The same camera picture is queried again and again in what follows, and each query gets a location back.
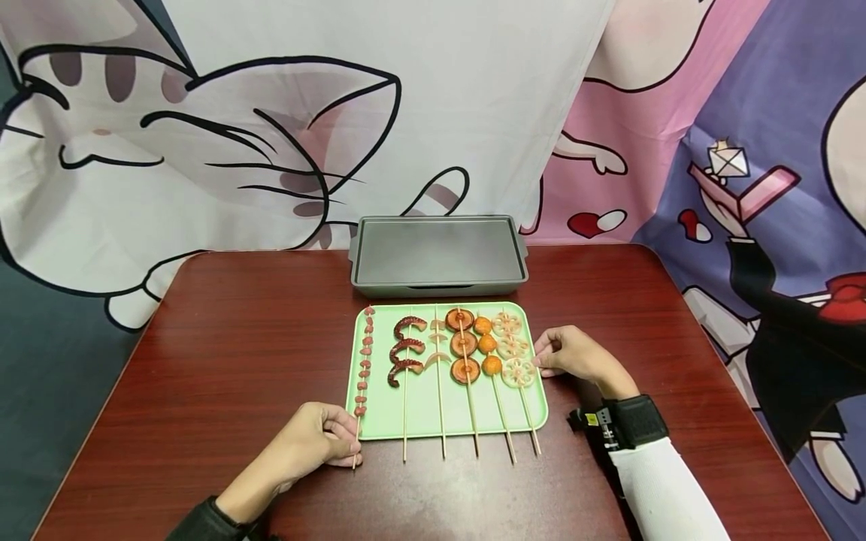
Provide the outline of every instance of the orange ball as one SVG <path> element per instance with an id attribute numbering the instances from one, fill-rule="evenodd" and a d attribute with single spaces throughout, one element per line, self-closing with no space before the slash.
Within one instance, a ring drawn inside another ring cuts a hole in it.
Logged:
<path id="1" fill-rule="evenodd" d="M 478 349 L 481 350 L 481 353 L 487 354 L 496 349 L 496 338 L 493 338 L 489 334 L 485 334 L 481 337 L 481 340 L 478 341 Z"/>
<path id="2" fill-rule="evenodd" d="M 493 323 L 489 319 L 478 316 L 475 318 L 475 332 L 478 334 L 489 334 L 493 330 Z"/>
<path id="3" fill-rule="evenodd" d="M 484 370 L 484 373 L 488 376 L 495 376 L 502 372 L 502 361 L 498 357 L 491 355 L 481 363 L 481 369 Z"/>

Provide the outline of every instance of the red heart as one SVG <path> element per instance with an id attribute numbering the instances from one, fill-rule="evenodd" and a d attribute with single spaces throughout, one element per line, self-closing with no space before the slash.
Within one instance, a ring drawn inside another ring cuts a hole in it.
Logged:
<path id="1" fill-rule="evenodd" d="M 713 234 L 709 228 L 701 223 L 698 218 L 698 213 L 692 209 L 685 209 L 676 219 L 686 230 L 686 238 L 690 241 L 700 242 L 701 244 L 713 240 Z"/>
<path id="2" fill-rule="evenodd" d="M 593 212 L 579 212 L 568 219 L 568 228 L 580 236 L 591 239 L 596 235 L 612 231 L 625 222 L 624 210 L 616 209 L 599 216 Z"/>

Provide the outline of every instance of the black suit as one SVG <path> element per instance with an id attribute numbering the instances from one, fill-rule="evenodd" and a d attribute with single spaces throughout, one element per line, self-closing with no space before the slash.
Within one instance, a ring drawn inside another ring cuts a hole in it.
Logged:
<path id="1" fill-rule="evenodd" d="M 776 269 L 756 242 L 729 242 L 731 286 L 760 312 L 746 353 L 752 388 L 786 462 L 811 431 L 845 426 L 836 403 L 866 394 L 866 324 L 839 325 L 772 290 Z"/>

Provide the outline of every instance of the right hand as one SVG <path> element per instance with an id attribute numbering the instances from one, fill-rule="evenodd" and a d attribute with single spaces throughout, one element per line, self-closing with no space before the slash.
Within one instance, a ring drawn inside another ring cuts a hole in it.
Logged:
<path id="1" fill-rule="evenodd" d="M 542 377 L 568 372 L 595 383 L 602 396 L 613 400 L 640 394 L 617 358 L 574 325 L 547 329 L 534 347 L 533 364 L 541 368 Z"/>
<path id="2" fill-rule="evenodd" d="M 737 216 L 734 216 L 734 213 L 725 205 L 715 201 L 704 190 L 701 190 L 701 199 L 703 199 L 704 205 L 707 207 L 709 214 L 719 223 L 719 225 L 727 229 L 727 232 L 730 233 L 732 237 L 740 239 L 749 238 L 749 234 L 746 232 L 746 226 L 744 226 L 740 219 Z"/>

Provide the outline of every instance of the white sleeve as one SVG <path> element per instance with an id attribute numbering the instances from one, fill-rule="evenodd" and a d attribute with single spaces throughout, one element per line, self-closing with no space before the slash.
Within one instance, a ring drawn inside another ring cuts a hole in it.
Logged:
<path id="1" fill-rule="evenodd" d="M 614 451 L 611 459 L 644 539 L 730 539 L 670 438 Z"/>

